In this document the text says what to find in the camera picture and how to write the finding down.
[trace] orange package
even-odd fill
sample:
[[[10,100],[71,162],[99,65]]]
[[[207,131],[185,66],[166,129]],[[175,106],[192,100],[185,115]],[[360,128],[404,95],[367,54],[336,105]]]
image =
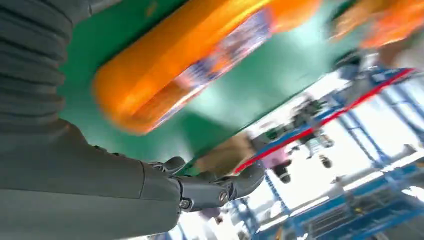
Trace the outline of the orange package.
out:
[[[423,24],[423,0],[398,0],[384,11],[361,47],[379,48],[403,40]]]
[[[423,0],[359,0],[336,20],[339,40],[356,27],[376,20],[362,48],[379,48],[408,37],[424,23]]]
[[[133,134],[169,119],[275,32],[306,21],[321,0],[190,0],[97,72],[106,116]]]

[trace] orange bag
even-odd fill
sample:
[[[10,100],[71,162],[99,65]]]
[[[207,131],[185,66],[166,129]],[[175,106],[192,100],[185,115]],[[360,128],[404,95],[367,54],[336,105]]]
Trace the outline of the orange bag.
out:
[[[387,8],[387,0],[358,0],[351,8],[336,19],[333,38],[342,39],[355,28],[369,21]]]
[[[190,0],[102,66],[95,98],[112,122],[145,134],[274,32],[306,21],[320,0]]]
[[[383,13],[361,47],[379,48],[403,40],[423,24],[423,0],[398,0]]]
[[[339,40],[356,27],[376,20],[362,48],[379,48],[408,37],[424,23],[423,0],[359,0],[336,20]]]

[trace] robotic hand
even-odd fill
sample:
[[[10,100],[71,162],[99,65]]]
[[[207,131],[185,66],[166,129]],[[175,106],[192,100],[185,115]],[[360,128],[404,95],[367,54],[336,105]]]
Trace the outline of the robotic hand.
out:
[[[173,157],[165,163],[149,163],[157,170],[174,174],[180,170],[185,161]],[[237,176],[225,176],[219,179],[207,179],[210,175],[203,172],[198,176],[170,176],[180,185],[179,207],[185,212],[197,212],[203,209],[220,208],[228,201],[252,193],[265,177],[265,169],[261,161],[255,162]]]
[[[182,210],[252,192],[253,165],[218,180],[175,176],[87,143],[59,119],[73,27],[119,0],[0,1],[0,239],[124,239],[166,232]]]

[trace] robotic arm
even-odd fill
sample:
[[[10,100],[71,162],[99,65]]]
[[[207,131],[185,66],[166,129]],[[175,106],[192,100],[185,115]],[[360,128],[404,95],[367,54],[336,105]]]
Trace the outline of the robotic arm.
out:
[[[166,232],[181,211],[251,193],[264,169],[178,177],[89,145],[59,119],[73,27],[119,0],[0,0],[0,239],[123,239]]]

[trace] green table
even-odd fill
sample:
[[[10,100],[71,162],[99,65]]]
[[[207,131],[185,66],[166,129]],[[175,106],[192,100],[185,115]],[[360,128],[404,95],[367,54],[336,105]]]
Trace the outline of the green table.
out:
[[[91,96],[96,69],[183,3],[124,0],[76,27],[62,68],[67,81],[59,90],[66,97],[61,116],[90,144],[144,161],[194,160],[314,83],[361,39],[358,31],[337,44],[328,41],[337,5],[325,1],[310,21],[275,35],[158,129],[146,136],[120,132]]]

